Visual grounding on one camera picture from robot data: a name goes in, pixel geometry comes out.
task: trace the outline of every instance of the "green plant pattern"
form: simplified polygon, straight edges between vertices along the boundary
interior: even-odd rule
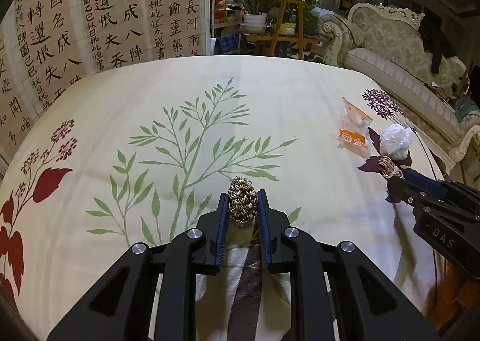
[[[201,181],[211,177],[214,174],[221,174],[230,181],[237,174],[250,177],[265,177],[272,181],[278,181],[272,170],[279,165],[265,164],[265,160],[276,159],[282,154],[278,154],[278,150],[285,148],[294,143],[297,138],[280,143],[278,146],[270,147],[271,137],[262,137],[249,140],[248,138],[239,139],[233,136],[228,140],[221,138],[214,144],[211,150],[211,162],[207,168],[199,175],[194,176],[194,167],[198,161],[201,152],[203,140],[213,127],[222,124],[231,124],[236,126],[248,125],[239,121],[249,115],[249,109],[245,104],[235,105],[235,109],[227,109],[227,101],[239,101],[246,95],[240,94],[231,83],[233,78],[227,82],[225,86],[217,84],[210,91],[205,91],[205,98],[197,97],[192,102],[185,101],[185,105],[180,105],[177,109],[171,107],[170,110],[163,107],[165,115],[164,123],[153,121],[151,126],[140,126],[142,135],[131,137],[130,144],[137,147],[143,147],[154,144],[154,148],[158,151],[159,158],[157,161],[147,160],[136,162],[137,153],[134,153],[129,159],[118,150],[117,158],[119,165],[113,168],[117,173],[122,175],[119,184],[115,178],[110,175],[111,192],[113,204],[115,207],[110,208],[104,201],[94,198],[95,203],[100,210],[86,211],[95,217],[110,217],[113,219],[117,230],[97,228],[88,230],[93,234],[102,235],[105,233],[117,233],[123,235],[127,246],[130,246],[130,240],[127,231],[127,214],[130,209],[143,202],[151,192],[154,183],[145,184],[149,170],[145,170],[135,180],[131,177],[131,169],[134,164],[143,165],[169,165],[177,168],[178,172],[172,180],[172,192],[177,201],[177,207],[170,226],[169,239],[163,241],[158,224],[158,216],[160,213],[160,200],[157,190],[153,191],[151,201],[151,211],[155,226],[151,229],[147,222],[141,218],[142,233],[145,239],[151,245],[161,245],[170,242],[175,237],[178,228],[178,219],[182,209],[185,211],[186,222],[182,226],[183,230],[194,226],[205,211],[208,203],[212,198],[212,194],[202,200],[198,208],[195,208],[195,185]],[[289,214],[290,221],[298,218],[300,207]]]

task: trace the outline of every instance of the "white ornate sofa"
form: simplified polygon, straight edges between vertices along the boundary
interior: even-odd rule
[[[323,54],[326,64],[356,70],[371,77],[398,103],[430,150],[449,172],[466,153],[471,138],[480,133],[480,112],[460,123],[453,109],[425,84],[448,88],[465,72],[457,58],[442,57],[438,75],[430,71],[432,54],[423,50],[417,32],[423,14],[359,3],[348,20],[324,15],[319,30],[332,42]]]

